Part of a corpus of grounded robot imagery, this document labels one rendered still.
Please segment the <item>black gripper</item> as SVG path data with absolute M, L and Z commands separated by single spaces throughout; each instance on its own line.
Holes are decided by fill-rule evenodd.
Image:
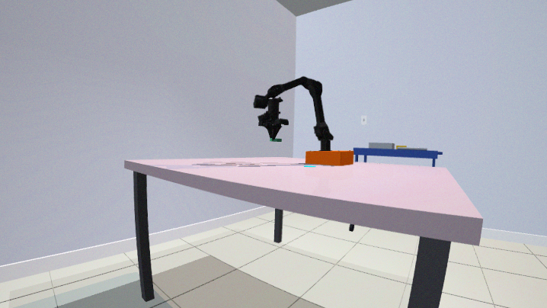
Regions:
M 289 125 L 289 121 L 288 119 L 279 118 L 279 110 L 269 109 L 268 112 L 270 111 L 272 111 L 273 113 L 273 120 L 269 119 L 264 122 L 258 122 L 258 126 L 266 127 L 270 138 L 273 138 L 274 140 L 280 128 L 282 127 L 281 124 Z

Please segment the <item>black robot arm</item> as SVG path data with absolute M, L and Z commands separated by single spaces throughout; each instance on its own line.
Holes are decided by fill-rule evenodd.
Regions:
M 291 88 L 294 88 L 298 85 L 302 85 L 304 88 L 309 90 L 310 95 L 313 98 L 314 108 L 315 108 L 315 118 L 316 125 L 314 128 L 314 134 L 320 140 L 320 150 L 319 151 L 332 151 L 331 150 L 331 140 L 334 139 L 333 135 L 330 133 L 328 125 L 325 123 L 324 109 L 321 104 L 321 94 L 322 94 L 322 83 L 314 79 L 307 78 L 302 76 L 298 79 L 295 79 L 291 82 L 285 84 L 273 85 L 268 89 L 267 94 L 255 95 L 253 106 L 254 108 L 265 109 L 268 106 L 269 109 L 279 110 L 279 103 L 283 101 L 281 97 L 275 98 L 281 93 L 284 93 Z M 268 99 L 272 98 L 272 99 Z M 258 116 L 259 122 L 264 122 L 266 120 L 273 120 L 274 116 L 272 111 L 261 114 Z

